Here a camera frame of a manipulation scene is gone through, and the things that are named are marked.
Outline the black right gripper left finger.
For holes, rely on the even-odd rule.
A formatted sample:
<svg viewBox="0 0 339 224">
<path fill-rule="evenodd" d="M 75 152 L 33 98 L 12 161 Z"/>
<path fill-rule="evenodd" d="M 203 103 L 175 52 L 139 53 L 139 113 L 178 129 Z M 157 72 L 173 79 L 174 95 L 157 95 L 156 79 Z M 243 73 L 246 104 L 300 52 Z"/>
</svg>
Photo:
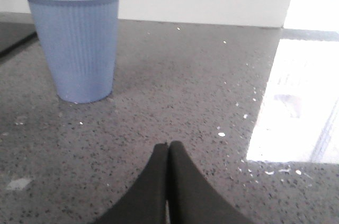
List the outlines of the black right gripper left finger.
<svg viewBox="0 0 339 224">
<path fill-rule="evenodd" d="M 144 170 L 97 223 L 165 223 L 168 145 L 156 144 Z"/>
</svg>

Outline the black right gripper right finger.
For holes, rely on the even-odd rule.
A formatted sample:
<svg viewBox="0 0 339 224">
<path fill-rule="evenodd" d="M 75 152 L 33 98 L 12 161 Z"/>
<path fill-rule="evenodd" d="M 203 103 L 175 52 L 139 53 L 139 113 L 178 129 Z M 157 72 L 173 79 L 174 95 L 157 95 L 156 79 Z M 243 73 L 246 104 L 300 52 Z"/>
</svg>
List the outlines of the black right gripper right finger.
<svg viewBox="0 0 339 224">
<path fill-rule="evenodd" d="M 171 223 L 252 223 L 207 182 L 180 141 L 169 146 L 167 200 Z"/>
</svg>

